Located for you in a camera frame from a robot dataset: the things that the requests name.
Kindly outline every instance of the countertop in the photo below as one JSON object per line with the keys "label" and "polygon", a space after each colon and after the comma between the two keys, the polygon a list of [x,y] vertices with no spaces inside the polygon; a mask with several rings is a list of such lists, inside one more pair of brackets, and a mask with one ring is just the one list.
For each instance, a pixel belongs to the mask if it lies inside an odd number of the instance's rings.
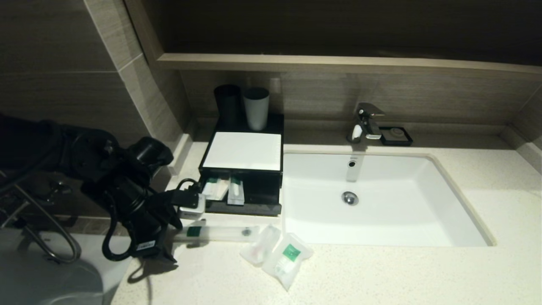
{"label": "countertop", "polygon": [[[286,138],[284,151],[350,152],[344,137]],[[311,245],[293,285],[246,262],[242,243],[174,250],[178,266],[134,259],[113,304],[536,304],[541,291],[541,176],[497,136],[412,135],[413,147],[366,153],[431,154],[489,233],[491,247]],[[207,143],[194,142],[178,177],[197,179]],[[208,225],[274,224],[281,219],[205,214]]]}

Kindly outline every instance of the wall tile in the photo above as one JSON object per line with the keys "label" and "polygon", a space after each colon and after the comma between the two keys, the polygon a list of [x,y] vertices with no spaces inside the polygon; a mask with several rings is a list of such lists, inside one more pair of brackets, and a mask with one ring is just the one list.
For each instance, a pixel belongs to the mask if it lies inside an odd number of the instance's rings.
{"label": "wall tile", "polygon": [[113,71],[83,0],[3,0],[2,73]]}
{"label": "wall tile", "polygon": [[373,103],[396,122],[505,125],[534,81],[448,75],[181,71],[194,113],[215,116],[221,84],[270,89],[270,109],[289,119],[349,120],[358,102]]}
{"label": "wall tile", "polygon": [[512,124],[542,149],[542,88],[525,104]]}
{"label": "wall tile", "polygon": [[174,150],[182,130],[143,56],[122,69],[120,75],[151,136]]}
{"label": "wall tile", "polygon": [[31,120],[104,129],[122,146],[148,132],[119,74],[0,74],[0,111]]}
{"label": "wall tile", "polygon": [[122,0],[85,0],[117,69],[142,54]]}

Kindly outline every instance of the chrome faucet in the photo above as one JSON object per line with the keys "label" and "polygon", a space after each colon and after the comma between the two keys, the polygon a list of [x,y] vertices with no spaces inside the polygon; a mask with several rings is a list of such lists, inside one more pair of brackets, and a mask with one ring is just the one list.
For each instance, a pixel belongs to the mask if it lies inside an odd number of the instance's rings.
{"label": "chrome faucet", "polygon": [[346,139],[352,143],[361,141],[362,134],[365,134],[367,139],[378,140],[382,137],[382,133],[378,124],[375,122],[375,117],[384,116],[384,111],[380,110],[373,104],[359,103],[356,107],[356,124],[350,130]]}

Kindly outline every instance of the faucet handle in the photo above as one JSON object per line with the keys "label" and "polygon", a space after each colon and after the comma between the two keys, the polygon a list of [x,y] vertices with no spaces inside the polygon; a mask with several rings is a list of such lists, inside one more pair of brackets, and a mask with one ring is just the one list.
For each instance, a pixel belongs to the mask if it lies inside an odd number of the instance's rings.
{"label": "faucet handle", "polygon": [[384,116],[386,113],[370,103],[359,103],[358,114],[364,117]]}

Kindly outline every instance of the white sink basin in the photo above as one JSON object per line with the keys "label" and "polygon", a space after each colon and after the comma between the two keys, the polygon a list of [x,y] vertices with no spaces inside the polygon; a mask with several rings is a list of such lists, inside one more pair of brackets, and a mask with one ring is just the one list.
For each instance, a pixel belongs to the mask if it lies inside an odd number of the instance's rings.
{"label": "white sink basin", "polygon": [[[36,245],[23,241],[20,230],[0,231],[0,297],[9,305],[106,305],[128,269],[130,259],[111,262],[101,253],[103,236],[72,234],[82,248],[81,259],[73,264],[48,260]],[[66,241],[56,233],[42,233],[53,251],[71,255]],[[126,251],[128,237],[114,236],[115,253]]]}
{"label": "white sink basin", "polygon": [[285,154],[282,190],[285,231],[307,243],[491,245],[429,157]]}

